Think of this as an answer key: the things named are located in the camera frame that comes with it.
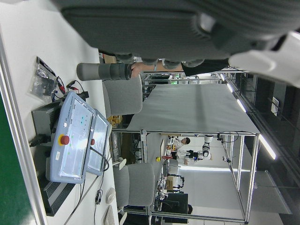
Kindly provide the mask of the grey white left robot hand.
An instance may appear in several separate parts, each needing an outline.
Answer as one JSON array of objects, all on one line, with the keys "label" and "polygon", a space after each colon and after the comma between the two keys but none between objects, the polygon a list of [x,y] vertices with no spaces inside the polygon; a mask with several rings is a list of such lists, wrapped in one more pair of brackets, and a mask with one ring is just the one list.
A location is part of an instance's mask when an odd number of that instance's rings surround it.
[{"label": "grey white left robot hand", "polygon": [[189,70],[210,62],[300,85],[297,0],[55,0],[92,47],[131,62],[139,57]]}]

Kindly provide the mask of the person bare hand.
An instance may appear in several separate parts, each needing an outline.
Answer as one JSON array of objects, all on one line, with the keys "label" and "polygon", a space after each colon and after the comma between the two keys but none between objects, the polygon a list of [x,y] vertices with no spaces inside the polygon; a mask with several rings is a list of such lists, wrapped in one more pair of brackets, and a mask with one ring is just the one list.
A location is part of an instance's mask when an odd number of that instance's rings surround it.
[{"label": "person bare hand", "polygon": [[131,65],[131,78],[137,77],[143,71],[142,63],[134,63]]}]

